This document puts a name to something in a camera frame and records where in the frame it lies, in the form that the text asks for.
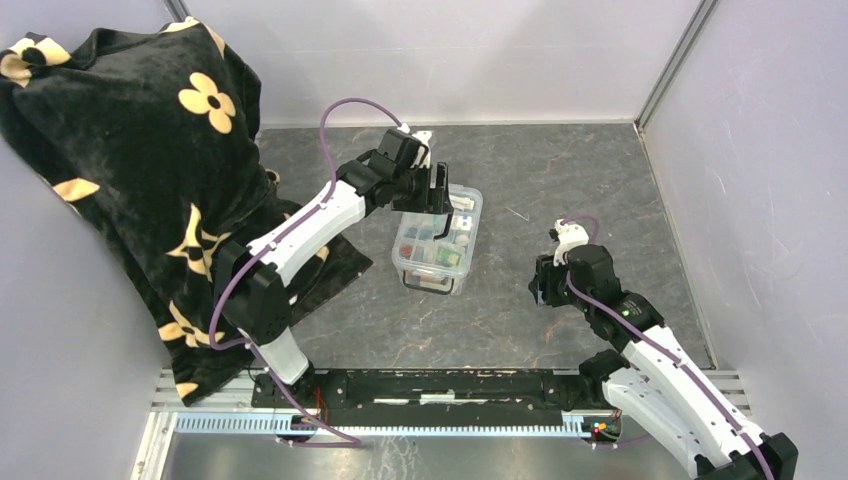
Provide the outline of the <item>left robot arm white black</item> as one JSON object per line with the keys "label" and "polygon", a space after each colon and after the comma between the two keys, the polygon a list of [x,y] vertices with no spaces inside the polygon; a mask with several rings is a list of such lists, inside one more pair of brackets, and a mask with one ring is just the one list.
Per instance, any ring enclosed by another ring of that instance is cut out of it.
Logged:
{"label": "left robot arm white black", "polygon": [[377,148],[342,164],[333,180],[291,218],[247,245],[222,247],[214,272],[210,324],[225,319],[277,377],[290,407],[314,394],[310,362],[291,331],[296,274],[319,249],[375,209],[451,216],[448,166],[431,161],[433,134],[387,130]]}

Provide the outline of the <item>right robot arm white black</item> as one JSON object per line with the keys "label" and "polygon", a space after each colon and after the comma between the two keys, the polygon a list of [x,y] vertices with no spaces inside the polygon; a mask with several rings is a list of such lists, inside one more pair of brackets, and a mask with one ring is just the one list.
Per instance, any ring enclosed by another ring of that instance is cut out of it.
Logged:
{"label": "right robot arm white black", "polygon": [[791,479],[799,451],[768,434],[710,381],[641,294],[626,290],[611,253],[576,246],[537,258],[528,284],[540,306],[572,306],[610,349],[584,361],[577,392],[591,408],[629,415],[692,479]]}

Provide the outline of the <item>black blanket with cream flowers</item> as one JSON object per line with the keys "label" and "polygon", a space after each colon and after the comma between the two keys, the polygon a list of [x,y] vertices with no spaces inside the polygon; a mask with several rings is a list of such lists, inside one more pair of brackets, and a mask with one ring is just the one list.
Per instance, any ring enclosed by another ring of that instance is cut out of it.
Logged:
{"label": "black blanket with cream flowers", "polygon": [[260,162],[261,89],[194,18],[150,34],[98,28],[71,51],[28,33],[1,52],[4,139],[117,257],[188,406],[251,361],[211,347],[238,336],[212,321],[221,249],[298,210]]}

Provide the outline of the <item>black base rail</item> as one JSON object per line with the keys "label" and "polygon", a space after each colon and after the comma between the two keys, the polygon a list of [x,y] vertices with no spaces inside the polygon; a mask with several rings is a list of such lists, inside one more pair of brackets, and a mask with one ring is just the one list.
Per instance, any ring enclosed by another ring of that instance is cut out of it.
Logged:
{"label": "black base rail", "polygon": [[337,428],[553,427],[611,408],[589,380],[554,369],[328,369],[290,392]]}

